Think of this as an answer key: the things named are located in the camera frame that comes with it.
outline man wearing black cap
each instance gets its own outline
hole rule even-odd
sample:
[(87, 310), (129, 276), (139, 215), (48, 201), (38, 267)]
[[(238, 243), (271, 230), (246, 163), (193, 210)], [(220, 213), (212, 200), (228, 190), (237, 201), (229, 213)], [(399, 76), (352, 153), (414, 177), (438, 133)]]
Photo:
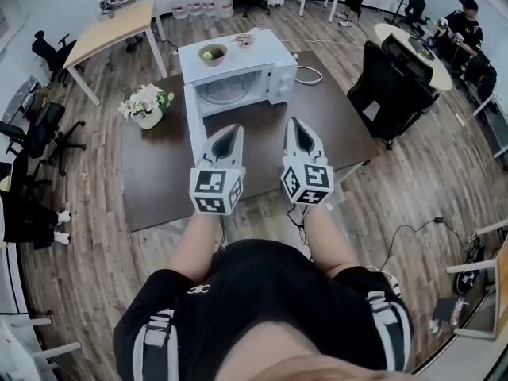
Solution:
[(448, 20), (448, 32), (437, 39), (439, 52), (452, 66), (454, 74), (461, 73), (462, 65), (478, 53), (483, 41), (482, 28), (476, 20), (478, 4), (475, 0), (459, 2), (462, 3), (462, 11), (456, 10), (445, 17)]

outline brown tabletop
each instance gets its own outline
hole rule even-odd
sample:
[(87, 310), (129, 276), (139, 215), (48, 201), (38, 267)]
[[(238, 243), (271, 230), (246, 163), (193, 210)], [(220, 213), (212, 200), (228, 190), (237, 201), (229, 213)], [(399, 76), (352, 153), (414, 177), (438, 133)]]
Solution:
[[(299, 117), (321, 138), (329, 164), (341, 169), (378, 155), (369, 132), (325, 65), (313, 52), (299, 52), (299, 63), (323, 75), (321, 83), (296, 83), (291, 101), (269, 102), (225, 111), (205, 118), (207, 135), (222, 127), (244, 126), (244, 179), (242, 198), (279, 188), (283, 162), (284, 129), (289, 117)], [(315, 74), (298, 72), (299, 78)], [(154, 83), (175, 100), (163, 120), (151, 130), (124, 123), (122, 131), (124, 207), (131, 231), (190, 216), (189, 177), (194, 166), (189, 138), (183, 78), (181, 75)]]
[[(283, 170), (284, 130), (290, 117), (302, 119), (321, 138), (328, 164), (342, 169), (378, 155), (377, 147), (360, 116), (325, 65), (311, 51), (298, 53), (298, 64), (321, 72), (314, 86), (295, 83), (291, 101), (278, 105), (261, 102), (205, 117), (207, 136), (231, 125), (244, 126), (244, 160), (247, 170), (242, 198), (279, 188)], [(316, 79), (298, 70), (301, 80)]]

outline bowl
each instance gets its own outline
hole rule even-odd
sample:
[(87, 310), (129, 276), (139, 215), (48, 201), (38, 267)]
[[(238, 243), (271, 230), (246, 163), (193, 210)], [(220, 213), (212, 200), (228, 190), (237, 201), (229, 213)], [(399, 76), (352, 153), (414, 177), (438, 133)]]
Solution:
[[(203, 58), (203, 55), (209, 52), (212, 55), (211, 60), (206, 60)], [(201, 58), (201, 60), (208, 65), (209, 67), (216, 67), (217, 65), (220, 65), (221, 62), (225, 58), (225, 54), (228, 53), (228, 49), (225, 45), (222, 44), (208, 44), (202, 47), (198, 51), (198, 56)]]

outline white vase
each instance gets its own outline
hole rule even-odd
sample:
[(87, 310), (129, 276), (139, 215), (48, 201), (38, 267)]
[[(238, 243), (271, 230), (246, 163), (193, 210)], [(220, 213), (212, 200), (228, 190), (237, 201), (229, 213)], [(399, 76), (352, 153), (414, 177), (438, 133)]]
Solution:
[(157, 125), (162, 118), (162, 111), (159, 107), (152, 109), (151, 113), (148, 113), (146, 117), (136, 120), (137, 124), (144, 130), (150, 130)]

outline potted plant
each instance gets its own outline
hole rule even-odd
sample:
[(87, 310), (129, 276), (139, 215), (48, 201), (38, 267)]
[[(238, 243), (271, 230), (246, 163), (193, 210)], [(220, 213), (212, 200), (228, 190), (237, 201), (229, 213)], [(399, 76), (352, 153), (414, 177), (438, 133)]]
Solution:
[(161, 106), (169, 106), (175, 98), (172, 93), (165, 93), (159, 87), (152, 85), (141, 86), (132, 93), (125, 103), (120, 102), (118, 111), (126, 120), (132, 118), (142, 129), (148, 130), (154, 127), (162, 118)]

